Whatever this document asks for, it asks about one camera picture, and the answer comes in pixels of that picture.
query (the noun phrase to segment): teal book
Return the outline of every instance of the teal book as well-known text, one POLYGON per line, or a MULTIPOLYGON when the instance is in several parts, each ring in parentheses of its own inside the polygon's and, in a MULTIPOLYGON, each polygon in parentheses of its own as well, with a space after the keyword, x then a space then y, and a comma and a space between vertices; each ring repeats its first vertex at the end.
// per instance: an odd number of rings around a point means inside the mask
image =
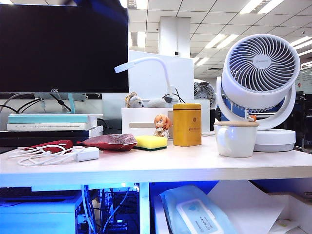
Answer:
POLYGON ((87 114, 10 114, 8 123, 90 123, 97 117, 87 114))

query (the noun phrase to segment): yellow sponge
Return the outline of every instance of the yellow sponge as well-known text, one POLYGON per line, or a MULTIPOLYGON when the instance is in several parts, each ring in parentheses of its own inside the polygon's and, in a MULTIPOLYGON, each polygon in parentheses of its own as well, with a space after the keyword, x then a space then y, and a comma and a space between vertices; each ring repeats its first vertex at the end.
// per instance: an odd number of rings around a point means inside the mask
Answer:
POLYGON ((167 138, 161 136, 135 136, 137 145, 134 147, 140 150, 160 150, 167 148, 167 138))

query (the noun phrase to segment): stack of books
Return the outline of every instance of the stack of books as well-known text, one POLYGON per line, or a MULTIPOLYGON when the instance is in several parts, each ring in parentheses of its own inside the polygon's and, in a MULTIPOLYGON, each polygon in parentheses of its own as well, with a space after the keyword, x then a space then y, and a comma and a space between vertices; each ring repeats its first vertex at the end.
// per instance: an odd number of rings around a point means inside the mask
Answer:
POLYGON ((98 115, 10 114, 7 131, 0 131, 1 146, 31 146, 55 140, 71 140, 74 145, 103 134, 98 115))

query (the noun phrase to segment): desk leg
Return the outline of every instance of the desk leg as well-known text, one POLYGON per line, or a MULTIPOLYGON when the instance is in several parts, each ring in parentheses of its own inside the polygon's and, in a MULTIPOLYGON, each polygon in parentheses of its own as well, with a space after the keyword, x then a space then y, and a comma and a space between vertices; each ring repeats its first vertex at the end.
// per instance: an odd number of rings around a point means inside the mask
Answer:
POLYGON ((140 234, 150 234, 150 184, 140 183, 140 234))

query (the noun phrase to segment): white power adapter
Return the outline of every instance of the white power adapter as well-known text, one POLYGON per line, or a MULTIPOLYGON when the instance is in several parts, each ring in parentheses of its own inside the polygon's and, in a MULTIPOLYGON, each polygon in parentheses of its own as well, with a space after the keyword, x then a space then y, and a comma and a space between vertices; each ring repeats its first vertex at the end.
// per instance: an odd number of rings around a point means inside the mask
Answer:
POLYGON ((99 149, 97 147, 87 147, 82 151, 78 151, 75 155, 73 155, 74 160, 77 162, 88 161, 99 158, 99 149))

